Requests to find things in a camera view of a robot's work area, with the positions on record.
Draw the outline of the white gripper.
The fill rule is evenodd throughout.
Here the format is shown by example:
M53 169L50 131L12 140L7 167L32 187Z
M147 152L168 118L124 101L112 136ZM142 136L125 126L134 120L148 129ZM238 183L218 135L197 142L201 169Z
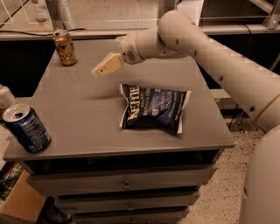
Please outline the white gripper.
M116 41L118 42L119 53L110 52L91 70L93 76L102 77L113 73L123 67L124 61L130 65L144 62L137 49L137 32L120 36Z

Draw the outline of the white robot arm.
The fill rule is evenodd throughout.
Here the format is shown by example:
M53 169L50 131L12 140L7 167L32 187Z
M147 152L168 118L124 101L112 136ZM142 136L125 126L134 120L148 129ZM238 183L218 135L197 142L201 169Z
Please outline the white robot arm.
M165 13L154 28L120 37L119 44L92 74L189 55L266 131L248 164L239 224L280 224L280 76L209 38L179 10Z

